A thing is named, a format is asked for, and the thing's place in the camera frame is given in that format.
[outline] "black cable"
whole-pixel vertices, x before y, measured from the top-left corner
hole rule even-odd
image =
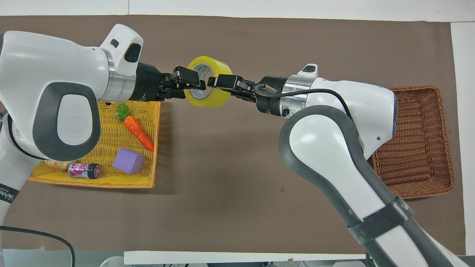
[[[348,106],[346,105],[346,102],[345,100],[343,99],[343,97],[341,95],[339,95],[337,92],[333,91],[333,90],[330,90],[330,89],[319,89],[319,88],[316,88],[316,89],[308,89],[308,90],[302,90],[302,91],[294,91],[294,92],[290,92],[290,93],[278,93],[278,94],[273,94],[273,93],[270,93],[270,92],[264,92],[264,91],[261,91],[259,89],[256,89],[256,87],[254,87],[254,93],[255,94],[258,94],[258,95],[261,95],[261,96],[266,96],[266,97],[271,97],[271,98],[281,98],[281,97],[285,97],[285,96],[293,96],[293,95],[306,95],[306,94],[310,94],[310,93],[327,93],[327,94],[331,94],[333,96],[335,96],[336,98],[338,98],[338,100],[340,101],[340,103],[342,104],[343,108],[345,109],[345,113],[346,115],[351,119],[353,120],[353,117],[350,113],[350,109],[348,108]]]
[[[35,159],[38,159],[38,160],[45,160],[43,158],[33,156],[32,154],[26,152],[25,150],[23,150],[23,148],[20,147],[20,145],[15,140],[15,137],[13,136],[13,128],[12,128],[13,119],[10,116],[8,116],[7,121],[8,121],[8,131],[9,131],[9,134],[10,134],[10,139],[11,139],[12,143],[18,148],[18,150],[20,150],[23,154],[25,154],[29,157],[32,157],[32,158],[35,158]]]
[[[47,238],[52,238],[52,239],[56,239],[58,241],[61,241],[71,251],[71,267],[74,267],[76,265],[76,255],[74,254],[73,246],[71,246],[71,244],[68,241],[64,240],[63,238],[61,238],[59,236],[55,236],[55,235],[52,235],[52,234],[48,234],[48,233],[40,232],[40,231],[35,231],[35,230],[28,230],[28,229],[16,228],[16,227],[8,227],[8,226],[3,226],[3,225],[0,226],[0,230],[39,235],[39,236],[44,236],[44,237],[47,237]]]

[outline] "small can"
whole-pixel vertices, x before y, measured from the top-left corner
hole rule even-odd
[[[67,169],[69,176],[74,178],[96,179],[101,175],[101,166],[96,163],[76,163],[73,162]]]

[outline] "yellow wicker basket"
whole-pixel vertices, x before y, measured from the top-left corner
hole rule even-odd
[[[115,117],[117,104],[107,106],[105,103],[99,103],[102,130],[101,138],[97,146],[88,155],[76,162],[100,164],[101,176],[97,179],[71,178],[66,171],[57,171],[44,162],[41,162],[34,169],[29,180],[52,184],[103,188],[154,187],[161,103],[130,101],[126,102],[126,104],[131,114],[137,118],[137,121],[152,140],[154,152],[147,150],[125,128],[124,122],[117,120]],[[112,167],[115,156],[120,148],[132,149],[145,155],[145,161],[138,174],[127,174]]]

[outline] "can label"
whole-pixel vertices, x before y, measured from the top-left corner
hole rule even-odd
[[[97,165],[94,167],[94,177],[97,178],[101,175],[101,166]]]
[[[90,163],[72,163],[67,170],[67,173],[71,177],[75,178],[89,178],[87,175],[87,169],[89,168]]]

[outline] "brown wicker basket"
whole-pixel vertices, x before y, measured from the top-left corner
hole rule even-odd
[[[394,138],[373,154],[375,172],[396,196],[406,199],[450,192],[454,171],[439,89],[390,90],[398,98],[398,127]]]

